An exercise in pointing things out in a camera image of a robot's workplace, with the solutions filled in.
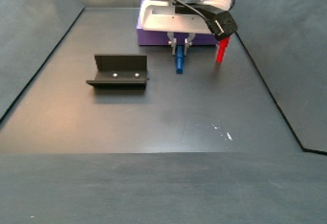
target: red object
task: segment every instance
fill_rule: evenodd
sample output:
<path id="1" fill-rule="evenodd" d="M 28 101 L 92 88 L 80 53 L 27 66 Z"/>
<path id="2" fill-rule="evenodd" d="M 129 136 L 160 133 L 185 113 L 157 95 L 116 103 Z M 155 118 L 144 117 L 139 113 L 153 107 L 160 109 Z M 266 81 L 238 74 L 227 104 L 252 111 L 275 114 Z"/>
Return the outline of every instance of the red object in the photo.
<path id="1" fill-rule="evenodd" d="M 220 49 L 219 49 L 219 53 L 218 53 L 218 62 L 222 63 L 223 62 L 223 54 L 224 54 L 224 50 L 228 46 L 230 43 L 230 37 L 224 38 L 220 41 Z"/>

